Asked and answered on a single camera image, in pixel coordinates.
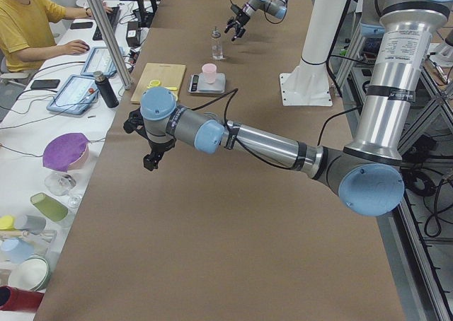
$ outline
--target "man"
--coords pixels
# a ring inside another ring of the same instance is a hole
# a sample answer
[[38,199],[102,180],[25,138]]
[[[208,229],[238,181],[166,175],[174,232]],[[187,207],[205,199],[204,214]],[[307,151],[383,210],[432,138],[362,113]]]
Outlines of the man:
[[88,51],[83,40],[56,45],[49,22],[91,16],[89,8],[63,7],[50,0],[0,0],[0,49],[8,70],[33,74],[46,59]]

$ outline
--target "plastic bottle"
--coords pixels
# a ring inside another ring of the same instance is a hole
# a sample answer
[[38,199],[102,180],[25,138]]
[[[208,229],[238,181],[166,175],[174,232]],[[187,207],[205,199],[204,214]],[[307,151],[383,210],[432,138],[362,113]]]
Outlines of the plastic bottle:
[[99,92],[108,107],[116,107],[119,102],[116,98],[115,92],[113,92],[112,86],[108,81],[108,78],[102,73],[102,71],[94,71],[94,83],[98,86]]
[[211,34],[212,42],[212,58],[219,60],[224,58],[224,50],[222,47],[222,38],[217,26],[214,28]]

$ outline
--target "kitchen scale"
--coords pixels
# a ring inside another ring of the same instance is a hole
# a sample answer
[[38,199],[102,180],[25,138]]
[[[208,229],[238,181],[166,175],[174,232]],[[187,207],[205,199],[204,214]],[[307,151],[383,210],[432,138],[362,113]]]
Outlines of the kitchen scale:
[[225,92],[225,74],[217,73],[214,83],[207,83],[203,73],[190,75],[189,80],[189,93],[194,94],[222,94]]

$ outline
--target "yellow lid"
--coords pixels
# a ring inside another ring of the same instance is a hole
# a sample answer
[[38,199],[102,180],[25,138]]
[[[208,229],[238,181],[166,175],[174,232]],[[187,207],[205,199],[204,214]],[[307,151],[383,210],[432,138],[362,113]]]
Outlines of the yellow lid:
[[0,230],[15,230],[14,216],[5,215],[0,218]]

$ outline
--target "table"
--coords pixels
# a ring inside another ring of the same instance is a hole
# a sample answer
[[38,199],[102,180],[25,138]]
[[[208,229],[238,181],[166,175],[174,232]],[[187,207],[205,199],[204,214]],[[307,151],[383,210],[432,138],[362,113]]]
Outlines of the table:
[[[108,2],[109,6],[118,5],[118,2]],[[136,2],[128,1],[121,3],[121,16],[131,13],[132,9],[137,7]],[[124,18],[117,25],[115,35],[119,46],[127,54],[129,47],[126,43],[127,18]],[[71,40],[82,39],[87,42],[92,48],[105,46],[104,41],[93,41],[92,37],[96,25],[91,29],[68,30],[60,44],[65,44]],[[42,71],[36,75],[36,79],[58,78],[61,80],[61,87],[65,80],[71,74],[80,74],[83,64],[65,64],[56,66],[56,64],[84,61],[88,53],[78,56],[60,56],[47,60],[42,65]],[[115,76],[110,80],[115,93],[121,97],[124,89],[119,76]],[[48,112],[46,105],[49,102],[48,91],[33,91],[24,93],[16,104],[13,110],[16,112],[25,112],[28,106],[34,100],[43,99],[43,101],[35,101],[31,104],[31,109],[26,115],[20,115],[15,112],[10,112],[0,124],[0,142],[9,148],[42,155],[46,145],[54,138],[68,132],[82,132],[88,139],[96,141],[105,137],[110,125],[113,121],[117,108],[109,109],[106,107],[102,98],[97,103],[93,104],[83,115],[57,115]],[[6,129],[20,124],[45,119],[40,122],[23,125],[13,129]],[[90,156],[80,170],[69,171],[76,181],[77,186],[74,188],[75,193],[83,194],[88,184],[91,173],[93,172],[96,161],[101,153],[103,142],[92,143],[89,145]],[[14,216],[20,214],[31,214],[40,216],[40,212],[30,203],[30,197],[38,192],[50,194],[44,186],[44,179],[52,172],[50,169],[42,166],[42,158],[34,158],[23,156],[6,149],[0,149],[0,197],[2,205],[0,207],[0,216],[12,214]],[[67,204],[68,197],[55,197],[63,204]],[[52,246],[48,260],[52,268],[55,267],[59,254],[67,237],[67,230],[62,230],[56,223],[47,220],[47,229],[57,231],[57,238]],[[0,312],[0,320],[8,321],[25,321],[31,320],[33,315],[25,313]]]
[[[242,4],[245,0],[234,0]],[[315,144],[333,107],[283,107],[278,75],[298,65],[310,0],[279,25],[254,15],[217,63],[239,88],[228,117]],[[210,62],[210,33],[229,0],[162,0],[136,69]],[[147,142],[126,135],[134,87],[120,103],[35,321],[404,320],[375,218],[359,216],[304,174],[243,153],[207,156],[181,142],[152,173]],[[189,107],[208,101],[182,89]],[[223,112],[224,102],[206,111]],[[323,144],[351,140],[345,117]]]

